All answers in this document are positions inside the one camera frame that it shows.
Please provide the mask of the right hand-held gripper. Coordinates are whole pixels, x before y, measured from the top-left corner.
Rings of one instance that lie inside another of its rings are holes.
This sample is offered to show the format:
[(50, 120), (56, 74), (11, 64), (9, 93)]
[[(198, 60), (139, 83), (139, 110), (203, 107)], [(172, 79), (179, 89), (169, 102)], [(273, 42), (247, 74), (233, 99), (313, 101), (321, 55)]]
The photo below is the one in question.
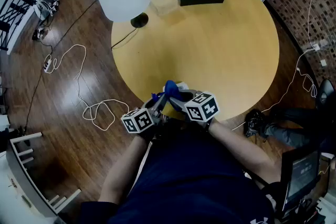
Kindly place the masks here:
[(207, 129), (212, 119), (219, 113), (216, 97), (210, 92), (192, 89), (181, 90), (182, 99), (169, 97), (169, 102), (175, 111), (187, 113), (191, 121), (197, 122)]

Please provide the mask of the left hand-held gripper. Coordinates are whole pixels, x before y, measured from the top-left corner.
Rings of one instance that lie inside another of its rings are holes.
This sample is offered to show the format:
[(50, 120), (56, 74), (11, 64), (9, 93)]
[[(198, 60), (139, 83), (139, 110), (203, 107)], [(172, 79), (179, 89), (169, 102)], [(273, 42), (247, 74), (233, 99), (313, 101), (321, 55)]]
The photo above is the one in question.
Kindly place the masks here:
[(150, 99), (141, 108), (128, 112), (121, 121), (130, 134), (145, 134), (152, 127), (163, 124), (162, 111), (168, 101), (166, 94), (160, 94), (158, 99)]

